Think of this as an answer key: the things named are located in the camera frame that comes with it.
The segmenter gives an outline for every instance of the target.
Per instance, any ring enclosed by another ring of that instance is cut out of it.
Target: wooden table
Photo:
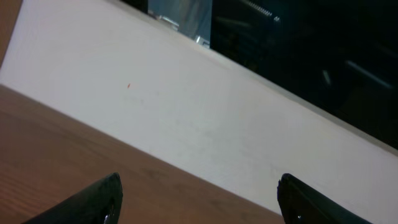
[[[0,86],[3,223],[26,221],[112,172],[123,185],[120,223],[283,223],[278,214]]]

